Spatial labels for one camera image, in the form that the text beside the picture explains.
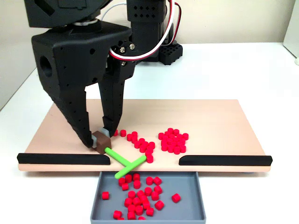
green stick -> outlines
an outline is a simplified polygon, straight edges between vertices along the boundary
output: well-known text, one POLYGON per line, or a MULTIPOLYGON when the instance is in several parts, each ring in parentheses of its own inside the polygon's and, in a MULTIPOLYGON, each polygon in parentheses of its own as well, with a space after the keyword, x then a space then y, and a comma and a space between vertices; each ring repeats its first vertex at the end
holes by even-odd
POLYGON ((138 167, 140 164, 142 164, 145 161, 146 161, 146 156, 142 155, 137 160, 127 165, 124 169, 117 172, 114 177, 116 179, 120 179, 122 176, 126 175, 128 172, 132 171, 134 168, 138 167))
POLYGON ((118 161, 119 163, 121 163, 125 167, 129 166, 131 164, 128 160, 126 160, 121 155, 117 154, 115 151, 113 151, 112 149, 110 149, 108 147, 105 148, 105 153, 110 155, 112 158, 114 158, 116 161, 118 161))

gray tray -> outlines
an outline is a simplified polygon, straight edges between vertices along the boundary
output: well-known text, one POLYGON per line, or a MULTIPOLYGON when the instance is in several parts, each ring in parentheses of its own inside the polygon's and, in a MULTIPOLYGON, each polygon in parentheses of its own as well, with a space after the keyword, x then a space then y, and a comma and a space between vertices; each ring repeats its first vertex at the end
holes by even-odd
POLYGON ((119 223, 121 220, 113 219, 113 212, 119 210, 123 213, 122 220, 125 223, 178 223, 178 224, 205 224, 206 215, 202 202, 199 179, 197 172, 138 172, 140 174, 141 187, 140 189, 133 188, 133 182, 129 184, 129 190, 122 191, 118 185, 118 181, 114 178, 115 172, 101 172, 98 182, 97 191, 95 194, 93 209, 91 213, 92 224, 113 224, 119 223), (165 204, 161 211, 158 211, 152 201, 148 197, 150 205, 154 208, 154 216, 149 217, 143 213, 146 220, 128 220, 128 209, 124 206, 124 201, 128 197, 128 192, 134 190, 144 190, 146 187, 152 189, 156 186, 152 184, 148 186, 145 182, 146 177, 160 177, 162 184, 160 185, 163 193, 160 194, 160 200, 165 204), (101 194, 103 191, 109 191, 109 200, 102 200, 101 194), (181 195, 181 201, 174 203, 171 196, 175 193, 181 195))

wooden platform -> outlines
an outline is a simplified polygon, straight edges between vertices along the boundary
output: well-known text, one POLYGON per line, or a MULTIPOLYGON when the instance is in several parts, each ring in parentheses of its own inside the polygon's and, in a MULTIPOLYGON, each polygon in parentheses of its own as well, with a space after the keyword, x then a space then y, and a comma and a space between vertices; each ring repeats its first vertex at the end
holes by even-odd
MULTIPOLYGON (((101 101, 86 102, 91 132, 103 127, 101 101)), ((265 155, 237 100, 124 100, 119 130, 137 131, 140 138, 156 143, 154 162, 144 163, 140 171, 218 171, 266 172, 271 167, 248 166, 179 166, 183 155, 265 155), (161 150, 158 133, 167 128, 189 133, 187 152, 170 154, 161 150)), ((129 161, 142 154, 120 136, 112 137, 112 148, 129 161)), ((97 154, 86 148, 58 108, 53 105, 37 130, 26 153, 97 154)), ((111 165, 39 165, 19 164, 22 171, 118 171, 111 165)))

brown block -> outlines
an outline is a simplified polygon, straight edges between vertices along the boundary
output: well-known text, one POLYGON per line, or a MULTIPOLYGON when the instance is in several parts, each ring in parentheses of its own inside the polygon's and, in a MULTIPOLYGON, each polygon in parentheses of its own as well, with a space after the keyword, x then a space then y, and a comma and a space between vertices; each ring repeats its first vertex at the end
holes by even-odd
POLYGON ((105 154, 105 148, 111 148, 111 139, 99 131, 94 132, 93 135, 97 138, 97 147, 93 149, 100 154, 105 154))

table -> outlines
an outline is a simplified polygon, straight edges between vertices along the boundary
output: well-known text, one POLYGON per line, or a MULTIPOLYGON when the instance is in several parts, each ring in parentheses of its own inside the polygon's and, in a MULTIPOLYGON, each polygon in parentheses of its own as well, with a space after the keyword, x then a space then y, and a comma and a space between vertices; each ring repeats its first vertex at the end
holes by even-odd
MULTIPOLYGON (((291 222, 297 217, 299 67, 281 43, 183 45, 172 66, 142 63, 130 99, 238 99, 266 154, 269 173, 200 173, 207 224, 291 222)), ((100 98, 96 85, 87 98, 100 98)), ((98 172, 26 173, 16 156, 52 105, 35 70, 0 112, 2 223, 90 223, 98 172)))

